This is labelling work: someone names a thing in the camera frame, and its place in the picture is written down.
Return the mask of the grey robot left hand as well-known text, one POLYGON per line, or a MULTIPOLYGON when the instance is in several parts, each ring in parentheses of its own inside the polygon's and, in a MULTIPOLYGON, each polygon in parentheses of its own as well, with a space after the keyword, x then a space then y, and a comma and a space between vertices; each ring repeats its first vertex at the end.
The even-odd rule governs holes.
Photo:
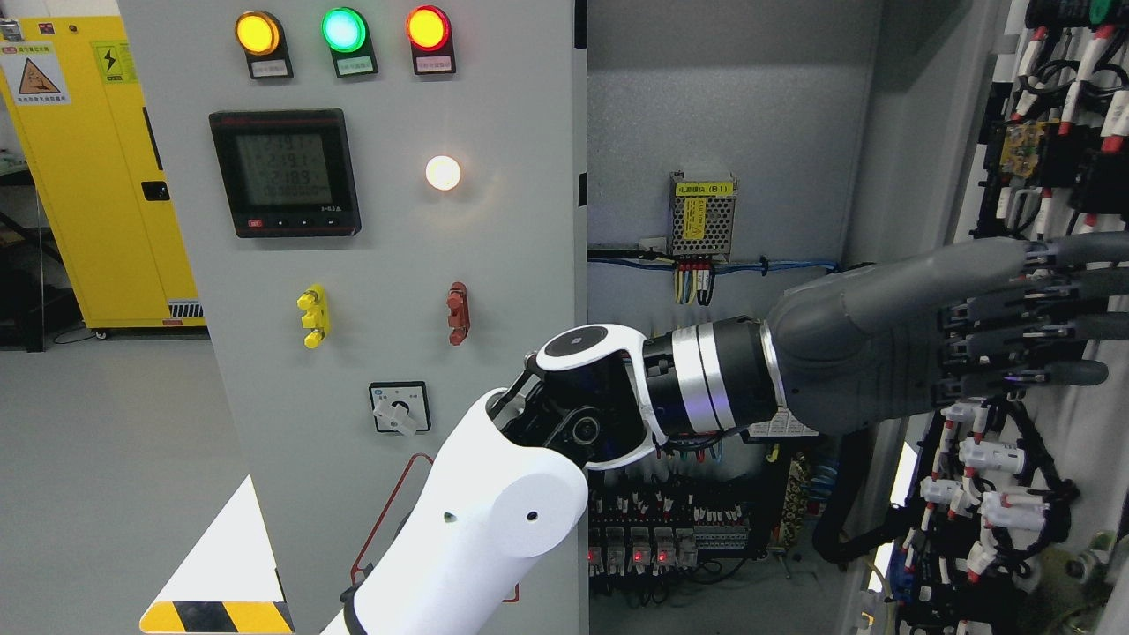
POLYGON ((841 437, 963 398, 1100 385, 1124 340, 1126 232, 973 240, 787 292, 762 328, 785 407, 841 437))

